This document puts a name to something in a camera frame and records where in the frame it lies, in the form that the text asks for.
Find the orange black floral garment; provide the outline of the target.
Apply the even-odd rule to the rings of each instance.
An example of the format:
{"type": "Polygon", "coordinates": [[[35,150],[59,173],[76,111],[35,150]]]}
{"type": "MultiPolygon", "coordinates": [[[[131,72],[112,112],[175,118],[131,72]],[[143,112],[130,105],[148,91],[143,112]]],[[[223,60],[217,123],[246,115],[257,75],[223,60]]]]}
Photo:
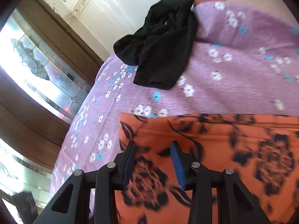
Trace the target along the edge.
{"type": "Polygon", "coordinates": [[[146,118],[123,113],[120,149],[136,143],[129,184],[115,194],[120,223],[186,223],[191,193],[180,187],[170,146],[208,169],[233,169],[271,223],[298,209],[298,118],[281,115],[189,114],[146,118]]]}

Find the brown door with stained glass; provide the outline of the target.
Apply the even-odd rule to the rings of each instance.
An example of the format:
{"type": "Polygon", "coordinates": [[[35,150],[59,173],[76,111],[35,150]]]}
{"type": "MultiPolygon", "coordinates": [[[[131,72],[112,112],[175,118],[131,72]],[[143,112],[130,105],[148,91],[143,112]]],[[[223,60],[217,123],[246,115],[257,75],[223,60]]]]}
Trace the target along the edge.
{"type": "Polygon", "coordinates": [[[47,170],[110,55],[82,24],[89,3],[61,18],[44,0],[21,0],[1,31],[1,139],[47,170]]]}

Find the black crumpled garment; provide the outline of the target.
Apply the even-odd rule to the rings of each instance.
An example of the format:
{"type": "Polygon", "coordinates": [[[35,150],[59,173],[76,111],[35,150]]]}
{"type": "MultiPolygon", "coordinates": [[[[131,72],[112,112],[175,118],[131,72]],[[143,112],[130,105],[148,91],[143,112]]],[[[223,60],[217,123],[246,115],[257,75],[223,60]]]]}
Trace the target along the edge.
{"type": "Polygon", "coordinates": [[[198,31],[195,0],[160,0],[143,26],[113,46],[125,64],[137,66],[134,84],[169,90],[185,71],[198,31]]]}

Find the purple floral bed sheet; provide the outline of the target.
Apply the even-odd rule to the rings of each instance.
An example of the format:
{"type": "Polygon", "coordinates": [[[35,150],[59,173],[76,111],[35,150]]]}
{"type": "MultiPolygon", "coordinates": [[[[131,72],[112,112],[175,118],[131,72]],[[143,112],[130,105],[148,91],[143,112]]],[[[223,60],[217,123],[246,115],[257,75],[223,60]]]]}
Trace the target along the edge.
{"type": "Polygon", "coordinates": [[[135,66],[111,55],[66,134],[53,170],[55,194],[76,170],[119,152],[120,114],[298,115],[298,27],[243,4],[195,7],[200,28],[186,70],[170,90],[134,84],[135,66]]]}

